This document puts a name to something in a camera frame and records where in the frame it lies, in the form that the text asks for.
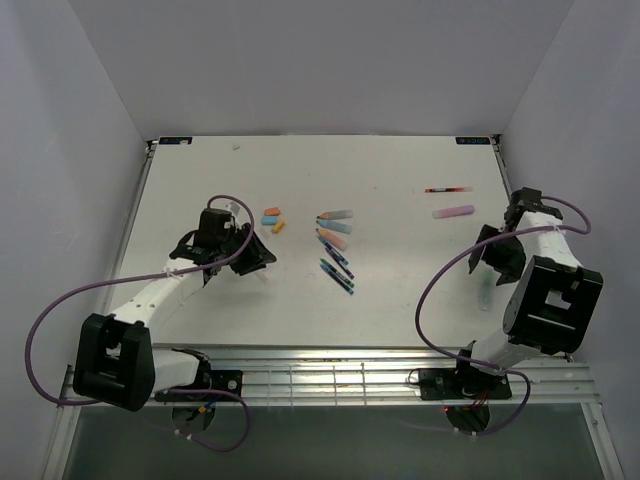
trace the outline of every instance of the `orange chalk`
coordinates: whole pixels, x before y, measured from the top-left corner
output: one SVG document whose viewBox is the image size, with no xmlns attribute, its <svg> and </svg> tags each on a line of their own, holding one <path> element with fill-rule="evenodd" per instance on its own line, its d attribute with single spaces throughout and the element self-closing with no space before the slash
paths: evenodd
<svg viewBox="0 0 640 480">
<path fill-rule="evenodd" d="M 264 211 L 265 217 L 277 217 L 278 215 L 280 215 L 280 209 L 278 207 L 267 208 Z"/>
<path fill-rule="evenodd" d="M 318 235 L 324 238 L 331 245 L 333 245 L 336 248 L 339 248 L 343 252 L 347 249 L 347 246 L 348 246 L 347 242 L 342 240 L 340 237 L 334 235 L 330 231 L 325 230 L 324 228 L 316 228 L 316 232 L 318 232 Z"/>
<path fill-rule="evenodd" d="M 282 227 L 285 226 L 284 220 L 280 220 L 278 223 L 276 223 L 273 228 L 271 229 L 271 233 L 278 233 L 280 230 L 282 230 Z"/>
</svg>

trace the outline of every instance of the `red marker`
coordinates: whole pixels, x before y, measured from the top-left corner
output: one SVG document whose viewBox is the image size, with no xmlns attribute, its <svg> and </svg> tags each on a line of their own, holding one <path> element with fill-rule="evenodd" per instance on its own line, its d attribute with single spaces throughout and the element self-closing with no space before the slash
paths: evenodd
<svg viewBox="0 0 640 480">
<path fill-rule="evenodd" d="M 440 193 L 440 192 L 470 192 L 472 187 L 441 187 L 441 188 L 425 188 L 424 193 Z"/>
</svg>

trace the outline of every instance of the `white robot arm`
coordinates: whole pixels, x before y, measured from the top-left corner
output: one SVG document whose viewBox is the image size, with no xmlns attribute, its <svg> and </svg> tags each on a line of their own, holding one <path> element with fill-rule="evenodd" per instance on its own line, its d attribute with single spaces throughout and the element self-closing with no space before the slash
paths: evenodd
<svg viewBox="0 0 640 480">
<path fill-rule="evenodd" d="M 522 219 L 532 227 L 562 224 L 560 211 L 544 205 L 540 191 L 528 188 L 512 194 L 504 218 L 501 229 L 484 225 L 476 243 L 515 231 Z M 537 255 L 528 264 L 516 237 L 497 239 L 471 254 L 470 272 L 482 260 L 501 274 L 498 285 L 518 282 L 501 327 L 459 352 L 499 369 L 460 359 L 455 369 L 423 369 L 424 400 L 511 398 L 505 370 L 533 356 L 572 353 L 580 346 L 602 290 L 602 276 L 580 264 L 560 229 L 540 233 L 536 240 Z"/>
<path fill-rule="evenodd" d="M 205 209 L 198 230 L 185 235 L 169 254 L 166 277 L 150 282 L 108 315 L 90 315 L 78 346 L 76 393 L 137 411 L 154 392 L 180 386 L 210 388 L 211 367 L 204 355 L 186 349 L 153 350 L 153 340 L 176 309 L 217 275 L 220 267 L 211 265 L 236 252 L 249 232 L 249 224 L 236 226 L 230 212 Z M 228 265 L 246 275 L 275 261 L 253 234 Z"/>
</svg>

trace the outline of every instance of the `white table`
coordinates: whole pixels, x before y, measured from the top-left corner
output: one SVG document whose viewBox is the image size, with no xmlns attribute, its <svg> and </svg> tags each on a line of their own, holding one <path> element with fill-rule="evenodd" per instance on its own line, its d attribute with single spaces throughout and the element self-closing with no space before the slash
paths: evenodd
<svg viewBox="0 0 640 480">
<path fill-rule="evenodd" d="M 424 193 L 441 186 L 474 190 Z M 158 146 L 120 276 L 161 269 L 178 239 L 197 227 L 207 199 L 220 193 L 247 202 L 258 221 L 265 208 L 280 207 L 287 222 L 280 234 L 257 228 L 278 261 L 263 270 L 266 281 L 223 269 L 163 327 L 159 344 L 423 346 L 413 324 L 420 293 L 484 223 L 502 223 L 508 203 L 493 148 L 457 145 L 453 137 L 194 137 L 190 145 Z M 465 204 L 476 212 L 431 216 Z M 343 236 L 353 297 L 320 270 L 326 255 L 314 231 L 317 214 L 348 208 L 355 213 L 352 235 Z M 435 342 L 463 346 L 499 327 L 513 286 L 496 289 L 486 313 L 477 306 L 479 282 L 465 261 L 436 286 L 423 310 Z M 111 307 L 142 286 L 117 287 Z"/>
</svg>

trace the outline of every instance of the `cable tie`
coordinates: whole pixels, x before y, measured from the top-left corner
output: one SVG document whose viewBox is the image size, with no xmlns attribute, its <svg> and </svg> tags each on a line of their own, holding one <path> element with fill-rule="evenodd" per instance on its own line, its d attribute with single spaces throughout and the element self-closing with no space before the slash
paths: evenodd
<svg viewBox="0 0 640 480">
<path fill-rule="evenodd" d="M 560 235 L 566 235 L 567 231 L 560 228 L 560 225 L 558 225 L 557 223 L 553 224 L 553 231 L 556 233 L 559 233 Z"/>
<path fill-rule="evenodd" d="M 173 271 L 171 270 L 171 267 L 166 267 L 165 266 L 163 271 L 164 271 L 165 275 L 167 276 L 167 278 L 174 278 L 176 280 L 178 279 L 178 276 L 175 273 L 173 273 Z"/>
</svg>

